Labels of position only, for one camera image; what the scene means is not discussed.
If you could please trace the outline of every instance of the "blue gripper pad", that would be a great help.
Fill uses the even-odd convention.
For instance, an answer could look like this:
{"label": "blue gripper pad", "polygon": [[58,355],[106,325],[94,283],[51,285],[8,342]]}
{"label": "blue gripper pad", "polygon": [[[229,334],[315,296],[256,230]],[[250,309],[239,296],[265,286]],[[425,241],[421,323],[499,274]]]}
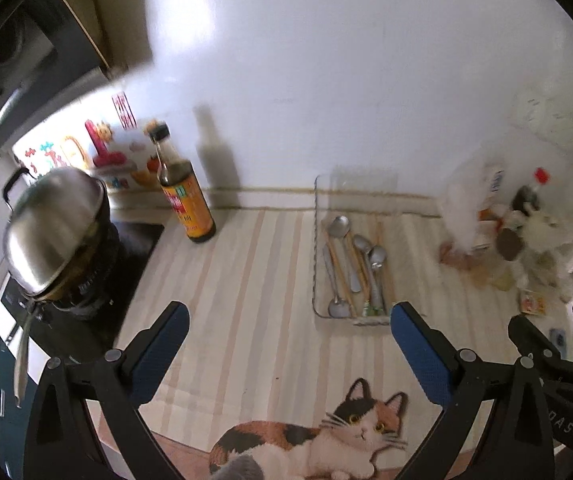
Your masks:
{"label": "blue gripper pad", "polygon": [[433,404],[444,408],[451,401],[452,374],[423,332],[427,335],[433,332],[442,336],[440,332],[429,328],[410,303],[404,301],[393,307],[391,333],[395,341],[402,349],[427,398]]}
{"label": "blue gripper pad", "polygon": [[134,406],[146,404],[153,399],[170,364],[184,343],[189,322],[186,305],[172,301],[151,328],[139,332],[133,339],[132,344],[136,343],[140,334],[146,337],[147,331],[157,331],[157,335],[148,343],[131,371],[132,389],[129,398]]}

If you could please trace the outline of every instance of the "glass tray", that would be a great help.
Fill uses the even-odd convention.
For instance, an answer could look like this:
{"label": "glass tray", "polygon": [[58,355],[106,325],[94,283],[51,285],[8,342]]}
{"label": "glass tray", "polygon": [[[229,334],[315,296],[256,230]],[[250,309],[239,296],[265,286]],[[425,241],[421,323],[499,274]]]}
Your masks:
{"label": "glass tray", "polygon": [[[388,327],[391,307],[400,298],[395,284],[395,269],[409,264],[409,246],[404,236],[396,195],[397,177],[393,173],[374,171],[373,173],[338,172],[322,174],[315,179],[315,232],[313,246],[313,298],[311,306],[318,326],[361,326]],[[351,232],[343,240],[327,235],[327,226],[336,216],[344,215],[351,222]],[[381,288],[385,299],[386,313],[375,314],[365,307],[369,278],[362,266],[361,292],[351,293],[347,270],[346,251],[343,244],[350,248],[349,259],[357,268],[358,258],[363,260],[359,251],[353,251],[352,236],[360,234],[372,244],[378,243],[387,250],[387,260],[379,271]],[[345,318],[331,317],[329,302],[333,298],[331,282],[323,257],[323,247],[329,242],[334,262],[340,296],[353,304],[353,316]]]}

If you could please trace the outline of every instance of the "sauce bottle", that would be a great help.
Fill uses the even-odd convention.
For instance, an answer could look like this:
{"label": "sauce bottle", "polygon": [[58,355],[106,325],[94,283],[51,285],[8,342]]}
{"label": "sauce bottle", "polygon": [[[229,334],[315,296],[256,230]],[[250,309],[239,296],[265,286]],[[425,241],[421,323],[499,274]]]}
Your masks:
{"label": "sauce bottle", "polygon": [[526,216],[531,214],[529,209],[525,207],[526,203],[531,204],[531,207],[536,211],[540,211],[540,197],[537,194],[540,188],[549,182],[550,178],[548,171],[544,168],[537,168],[533,176],[534,182],[518,189],[518,192],[511,202],[513,211],[522,211]]}
{"label": "sauce bottle", "polygon": [[158,123],[148,130],[160,159],[158,181],[164,194],[186,229],[186,236],[201,243],[215,235],[211,216],[198,179],[189,160],[182,158],[170,140],[166,123]]}

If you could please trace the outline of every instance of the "range hood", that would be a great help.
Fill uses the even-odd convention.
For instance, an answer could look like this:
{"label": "range hood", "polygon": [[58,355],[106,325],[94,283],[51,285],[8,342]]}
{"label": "range hood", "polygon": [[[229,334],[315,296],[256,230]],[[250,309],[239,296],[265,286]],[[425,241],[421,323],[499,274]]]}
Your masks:
{"label": "range hood", "polygon": [[23,0],[0,28],[0,151],[105,84],[110,60],[95,0]]}

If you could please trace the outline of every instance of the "stove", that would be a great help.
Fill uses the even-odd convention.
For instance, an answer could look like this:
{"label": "stove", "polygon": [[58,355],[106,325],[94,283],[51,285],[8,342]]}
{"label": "stove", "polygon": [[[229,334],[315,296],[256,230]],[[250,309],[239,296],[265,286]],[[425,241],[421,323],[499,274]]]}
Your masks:
{"label": "stove", "polygon": [[[113,224],[118,229],[122,249],[113,271],[104,283],[112,303],[102,306],[89,320],[77,319],[70,313],[58,310],[51,303],[45,304],[41,319],[36,318],[31,324],[30,335],[50,356],[82,363],[93,361],[113,348],[144,268],[164,231],[164,226],[159,224]],[[18,282],[9,278],[2,295],[2,304],[20,326],[26,317],[25,303]]]}

